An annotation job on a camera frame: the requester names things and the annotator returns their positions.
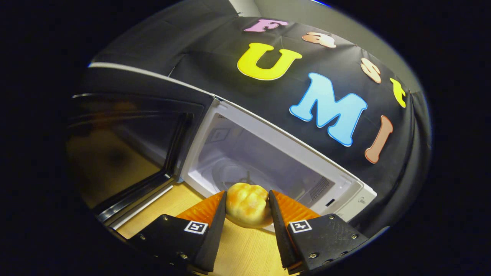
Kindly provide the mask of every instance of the yellow letter u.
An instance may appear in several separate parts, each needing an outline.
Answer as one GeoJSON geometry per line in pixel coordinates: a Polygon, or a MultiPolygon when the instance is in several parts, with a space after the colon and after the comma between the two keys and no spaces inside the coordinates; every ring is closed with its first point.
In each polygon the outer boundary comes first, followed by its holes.
{"type": "Polygon", "coordinates": [[[242,74],[262,81],[272,81],[281,78],[290,68],[293,61],[297,58],[302,58],[297,52],[281,49],[281,57],[276,64],[270,69],[263,69],[257,67],[257,61],[266,53],[266,51],[273,50],[274,47],[268,44],[251,43],[249,44],[249,50],[245,52],[237,62],[237,68],[242,74]]]}

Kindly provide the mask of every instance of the letter m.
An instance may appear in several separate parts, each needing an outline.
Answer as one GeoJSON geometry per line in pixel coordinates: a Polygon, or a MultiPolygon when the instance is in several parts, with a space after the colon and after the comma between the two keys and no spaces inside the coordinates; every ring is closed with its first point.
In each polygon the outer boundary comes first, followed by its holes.
{"type": "Polygon", "coordinates": [[[350,93],[339,101],[334,97],[330,79],[317,73],[309,73],[310,86],[300,103],[290,107],[290,113],[306,122],[312,120],[312,108],[317,103],[317,127],[321,128],[334,118],[336,123],[327,128],[334,140],[349,147],[353,144],[352,135],[361,113],[367,109],[367,103],[358,95],[350,93]]]}

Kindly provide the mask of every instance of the wooden surface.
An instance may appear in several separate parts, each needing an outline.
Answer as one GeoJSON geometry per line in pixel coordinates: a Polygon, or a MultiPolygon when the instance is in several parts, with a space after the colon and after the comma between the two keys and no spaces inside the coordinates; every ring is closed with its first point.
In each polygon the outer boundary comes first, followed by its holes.
{"type": "MultiPolygon", "coordinates": [[[[131,238],[162,214],[176,216],[204,197],[186,183],[174,187],[118,228],[125,238],[131,238]]],[[[225,219],[210,276],[277,276],[288,275],[281,266],[274,233],[239,227],[225,219]]]]}

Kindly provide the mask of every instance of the bread roll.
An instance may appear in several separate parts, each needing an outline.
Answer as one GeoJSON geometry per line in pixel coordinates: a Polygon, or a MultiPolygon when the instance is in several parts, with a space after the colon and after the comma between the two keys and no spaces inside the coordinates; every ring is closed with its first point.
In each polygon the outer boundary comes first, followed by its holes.
{"type": "Polygon", "coordinates": [[[236,183],[227,191],[226,217],[245,228],[263,228],[273,222],[268,191],[259,185],[236,183]]]}

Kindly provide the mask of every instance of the white microwave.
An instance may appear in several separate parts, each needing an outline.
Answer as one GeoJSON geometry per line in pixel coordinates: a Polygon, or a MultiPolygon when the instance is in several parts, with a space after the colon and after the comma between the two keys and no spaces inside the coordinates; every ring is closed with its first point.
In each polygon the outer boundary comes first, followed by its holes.
{"type": "MultiPolygon", "coordinates": [[[[163,192],[157,187],[171,175],[178,182],[187,182],[204,197],[227,190],[237,182],[260,185],[281,192],[320,215],[334,213],[346,222],[377,196],[371,187],[316,149],[235,103],[131,66],[92,63],[89,67],[91,74],[84,84],[84,93],[75,96],[74,101],[81,106],[97,106],[97,110],[105,110],[112,102],[129,102],[135,110],[120,112],[119,119],[109,124],[110,129],[98,129],[101,126],[97,125],[83,138],[87,140],[85,144],[93,148],[99,140],[90,137],[97,131],[107,131],[107,135],[119,137],[135,149],[140,159],[154,164],[133,167],[131,171],[141,175],[126,177],[125,183],[111,186],[107,182],[114,175],[107,171],[105,179],[90,178],[98,172],[90,161],[93,158],[84,163],[83,154],[78,156],[77,151],[71,154],[81,163],[75,168],[81,167],[81,173],[88,175],[79,177],[86,180],[80,184],[86,193],[84,199],[94,202],[91,207],[94,214],[114,229],[168,191],[168,186],[162,187],[163,192]],[[145,96],[133,95],[135,87],[113,81],[121,78],[131,79],[133,85],[148,83],[138,87],[145,96]],[[119,91],[118,97],[111,93],[115,90],[119,91]],[[185,125],[187,132],[178,131],[185,125]]],[[[87,114],[99,114],[101,110],[78,111],[74,118],[83,122],[76,121],[74,126],[90,125],[92,119],[87,114]]],[[[107,158],[100,156],[101,161],[107,158]]],[[[135,159],[132,163],[142,161],[135,159]]],[[[122,181],[118,173],[122,168],[112,167],[112,171],[122,181]]],[[[274,231],[273,225],[265,229],[274,231]]]]}
{"type": "MultiPolygon", "coordinates": [[[[312,147],[224,99],[214,100],[180,174],[205,197],[237,182],[295,199],[349,222],[376,196],[371,187],[312,147]]],[[[274,232],[273,225],[265,227],[274,232]]]]}

